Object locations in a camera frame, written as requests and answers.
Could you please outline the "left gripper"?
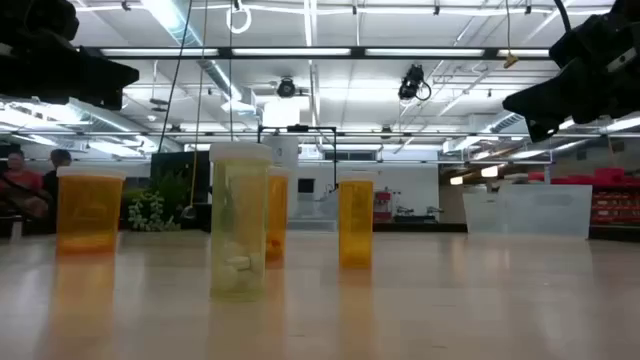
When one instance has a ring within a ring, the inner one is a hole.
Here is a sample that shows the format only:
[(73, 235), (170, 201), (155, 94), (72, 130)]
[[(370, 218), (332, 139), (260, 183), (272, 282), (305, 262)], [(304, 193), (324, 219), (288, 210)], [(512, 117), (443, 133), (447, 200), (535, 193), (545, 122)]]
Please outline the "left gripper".
[[(73, 46), (78, 28), (76, 8), (68, 0), (0, 0), (0, 94), (57, 104), (76, 98), (121, 109), (121, 89), (137, 82), (139, 71), (98, 48)], [(86, 68), (116, 90), (88, 95)]]

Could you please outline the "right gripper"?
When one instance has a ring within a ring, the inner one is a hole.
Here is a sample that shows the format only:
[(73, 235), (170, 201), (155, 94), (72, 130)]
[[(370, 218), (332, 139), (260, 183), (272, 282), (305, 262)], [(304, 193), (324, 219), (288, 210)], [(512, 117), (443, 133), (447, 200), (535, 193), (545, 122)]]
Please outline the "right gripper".
[(528, 119), (533, 143), (559, 130), (558, 122), (540, 119), (571, 116), (586, 124), (640, 112), (640, 0), (615, 0), (607, 13), (566, 30), (549, 55), (560, 74), (502, 102), (505, 110)]

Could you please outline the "white ball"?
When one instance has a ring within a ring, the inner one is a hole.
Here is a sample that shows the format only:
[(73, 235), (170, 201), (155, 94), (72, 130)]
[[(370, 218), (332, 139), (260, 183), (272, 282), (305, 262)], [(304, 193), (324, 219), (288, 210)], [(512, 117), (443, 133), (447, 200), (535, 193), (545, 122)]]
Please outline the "white ball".
[(56, 175), (56, 254), (114, 254), (126, 173), (72, 165)]

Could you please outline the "yellow-green pill bottle white cap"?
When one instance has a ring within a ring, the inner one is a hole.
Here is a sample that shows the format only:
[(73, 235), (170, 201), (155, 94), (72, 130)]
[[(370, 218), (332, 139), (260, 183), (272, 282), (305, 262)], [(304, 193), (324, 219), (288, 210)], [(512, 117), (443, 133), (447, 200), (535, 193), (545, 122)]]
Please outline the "yellow-green pill bottle white cap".
[(215, 143), (209, 157), (211, 296), (253, 300), (264, 289), (272, 151), (260, 143)]

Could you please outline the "narrow orange pill bottle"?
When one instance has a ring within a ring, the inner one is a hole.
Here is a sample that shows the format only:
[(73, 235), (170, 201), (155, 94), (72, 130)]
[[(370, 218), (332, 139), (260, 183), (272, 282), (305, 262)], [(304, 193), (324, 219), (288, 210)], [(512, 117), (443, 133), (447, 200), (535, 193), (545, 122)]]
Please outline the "narrow orange pill bottle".
[(339, 263), (370, 268), (373, 258), (374, 173), (344, 172), (338, 182)]

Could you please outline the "hanging yellow hook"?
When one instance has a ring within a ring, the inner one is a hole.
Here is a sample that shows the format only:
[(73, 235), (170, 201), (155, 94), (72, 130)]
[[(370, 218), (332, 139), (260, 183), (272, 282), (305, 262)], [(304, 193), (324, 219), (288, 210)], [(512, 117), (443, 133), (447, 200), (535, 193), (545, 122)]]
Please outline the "hanging yellow hook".
[(506, 22), (507, 22), (507, 30), (506, 30), (507, 47), (506, 47), (505, 62), (503, 64), (504, 69), (508, 69), (512, 67), (514, 64), (516, 64), (519, 61), (519, 58), (516, 55), (514, 55), (512, 52), (512, 41), (511, 41), (512, 21), (511, 21), (511, 7), (510, 7), (509, 1), (510, 0), (504, 1), (505, 11), (506, 11)]

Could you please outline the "person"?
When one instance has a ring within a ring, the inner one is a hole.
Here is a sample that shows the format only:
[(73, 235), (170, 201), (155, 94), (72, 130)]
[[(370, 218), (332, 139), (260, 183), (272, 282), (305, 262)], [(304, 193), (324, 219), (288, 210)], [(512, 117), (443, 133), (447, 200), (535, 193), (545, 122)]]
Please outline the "person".
[(43, 176), (43, 190), (50, 196), (51, 202), (55, 203), (59, 191), (57, 171), (61, 167), (69, 166), (72, 163), (72, 157), (68, 150), (55, 149), (50, 153), (50, 161), (53, 169)]
[(26, 168), (21, 150), (12, 151), (7, 157), (7, 169), (0, 174), (0, 194), (35, 218), (44, 217), (48, 210), (43, 199), (42, 177)]

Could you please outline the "black screen panel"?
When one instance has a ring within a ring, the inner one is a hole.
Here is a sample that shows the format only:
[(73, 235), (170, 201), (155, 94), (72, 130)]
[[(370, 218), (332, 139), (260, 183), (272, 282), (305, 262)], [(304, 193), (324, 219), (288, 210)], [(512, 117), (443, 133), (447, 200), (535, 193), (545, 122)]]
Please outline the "black screen panel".
[(154, 154), (150, 188), (167, 202), (207, 203), (210, 170), (209, 155), (205, 151)]

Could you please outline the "red parts shelf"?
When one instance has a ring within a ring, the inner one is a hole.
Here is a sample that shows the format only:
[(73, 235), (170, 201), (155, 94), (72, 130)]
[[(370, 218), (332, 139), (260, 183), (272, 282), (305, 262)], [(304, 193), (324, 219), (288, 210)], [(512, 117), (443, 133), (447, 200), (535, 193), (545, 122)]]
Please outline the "red parts shelf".
[(597, 168), (589, 175), (551, 179), (555, 185), (590, 185), (592, 225), (640, 226), (640, 175), (622, 168)]

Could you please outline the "green potted plant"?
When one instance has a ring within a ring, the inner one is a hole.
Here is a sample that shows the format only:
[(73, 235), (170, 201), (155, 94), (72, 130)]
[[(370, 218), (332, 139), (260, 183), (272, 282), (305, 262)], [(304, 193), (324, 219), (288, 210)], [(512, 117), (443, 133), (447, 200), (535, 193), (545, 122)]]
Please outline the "green potted plant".
[(190, 203), (190, 195), (190, 180), (184, 170), (156, 172), (148, 185), (125, 191), (121, 219), (132, 231), (178, 231), (182, 228), (182, 212)]

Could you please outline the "red white machine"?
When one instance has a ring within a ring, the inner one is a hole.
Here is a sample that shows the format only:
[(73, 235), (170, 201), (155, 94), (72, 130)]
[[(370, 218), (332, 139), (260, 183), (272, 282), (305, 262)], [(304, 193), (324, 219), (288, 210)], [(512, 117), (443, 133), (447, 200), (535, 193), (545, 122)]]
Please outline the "red white machine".
[(376, 191), (373, 200), (373, 221), (388, 223), (393, 220), (393, 194), (388, 190)]

